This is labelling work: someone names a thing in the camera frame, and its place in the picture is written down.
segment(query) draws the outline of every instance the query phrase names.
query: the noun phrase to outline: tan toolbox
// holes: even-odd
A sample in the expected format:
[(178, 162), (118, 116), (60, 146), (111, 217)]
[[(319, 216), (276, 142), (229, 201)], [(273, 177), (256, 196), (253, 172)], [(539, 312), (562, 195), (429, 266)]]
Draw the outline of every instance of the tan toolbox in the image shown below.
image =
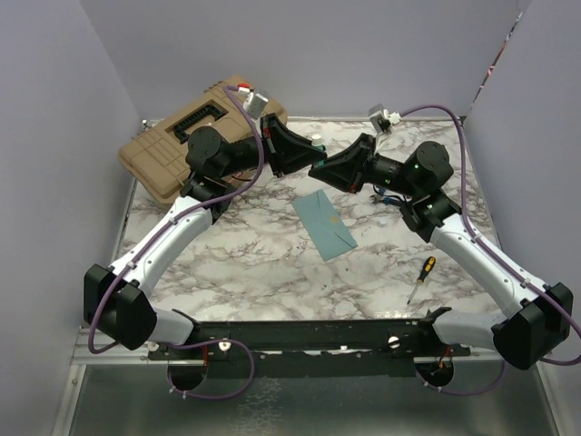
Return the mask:
[[(218, 82), (195, 102), (165, 118), (119, 150), (118, 158), (122, 165), (159, 202), (173, 203), (190, 174), (185, 155), (188, 153), (188, 136), (193, 130), (211, 124), (229, 142), (251, 136), (251, 128), (222, 90), (226, 84), (249, 83), (238, 75)], [(266, 105), (264, 114), (276, 114), (283, 123), (287, 122), (286, 110), (272, 99)], [(245, 173), (240, 178), (251, 175)], [(234, 186), (242, 183), (232, 178), (225, 180)]]

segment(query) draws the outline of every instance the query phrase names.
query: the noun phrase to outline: light blue envelope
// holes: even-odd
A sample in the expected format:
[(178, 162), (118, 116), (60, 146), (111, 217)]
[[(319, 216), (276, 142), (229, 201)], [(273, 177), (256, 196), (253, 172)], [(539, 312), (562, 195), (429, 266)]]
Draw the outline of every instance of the light blue envelope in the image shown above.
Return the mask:
[(292, 202), (323, 261), (357, 247), (357, 242), (322, 190)]

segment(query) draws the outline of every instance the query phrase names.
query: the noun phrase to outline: screwdriver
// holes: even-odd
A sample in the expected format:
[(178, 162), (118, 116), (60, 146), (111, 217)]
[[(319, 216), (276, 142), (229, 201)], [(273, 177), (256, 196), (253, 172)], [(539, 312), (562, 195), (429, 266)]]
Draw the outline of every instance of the screwdriver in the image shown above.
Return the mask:
[(418, 287), (424, 282), (424, 280), (426, 280), (426, 277), (428, 277), (429, 272), (434, 269), (434, 265), (436, 265), (436, 258), (434, 256), (429, 256), (429, 258), (426, 259), (426, 261), (424, 262), (424, 266), (421, 267), (418, 282), (416, 283), (416, 287), (409, 296), (407, 304), (409, 304), (411, 302), (411, 299), (414, 298), (414, 295), (418, 291)]

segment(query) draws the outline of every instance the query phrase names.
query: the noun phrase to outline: white marble tabletop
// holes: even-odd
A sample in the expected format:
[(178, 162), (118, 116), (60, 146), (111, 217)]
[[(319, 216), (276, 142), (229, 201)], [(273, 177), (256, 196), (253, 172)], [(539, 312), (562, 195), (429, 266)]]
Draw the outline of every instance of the white marble tabletop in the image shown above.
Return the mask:
[[(329, 155), (352, 144), (362, 132), (372, 134), (367, 123), (297, 122), (289, 128), (302, 135), (321, 134)], [(455, 174), (445, 190), (459, 202), (459, 146), (452, 123), (401, 123), (381, 153), (403, 161), (428, 140), (448, 148)], [(265, 168), (257, 184), (234, 199), (227, 213), (168, 269), (151, 297), (154, 306), (179, 309), (200, 321), (395, 318), (421, 316), (444, 305), (464, 312), (497, 310), (462, 268), (408, 230), (396, 208), (371, 204), (371, 186), (357, 195), (342, 193), (309, 178), (307, 171), (277, 179)], [(291, 206), (319, 189), (358, 243), (326, 263)], [(472, 221), (494, 241), (471, 169), (468, 198)], [(139, 242), (165, 212), (138, 184), (122, 252)], [(430, 255), (437, 258), (436, 268), (407, 306)]]

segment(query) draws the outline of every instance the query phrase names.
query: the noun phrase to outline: white wall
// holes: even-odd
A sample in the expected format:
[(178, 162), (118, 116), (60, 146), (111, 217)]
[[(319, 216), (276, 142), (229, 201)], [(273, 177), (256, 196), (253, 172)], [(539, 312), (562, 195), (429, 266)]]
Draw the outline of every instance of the white wall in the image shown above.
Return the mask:
[(0, 3), (0, 433), (51, 430), (139, 117), (76, 0)]
[(233, 73), (295, 115), (467, 114), (519, 0), (81, 3), (140, 114), (160, 118)]
[[(579, 17), (578, 0), (532, 2), (468, 117), (467, 134), (503, 248), (548, 282), (569, 286), (581, 320)], [(581, 352), (575, 336), (557, 357)], [(581, 434), (581, 367), (557, 373)]]

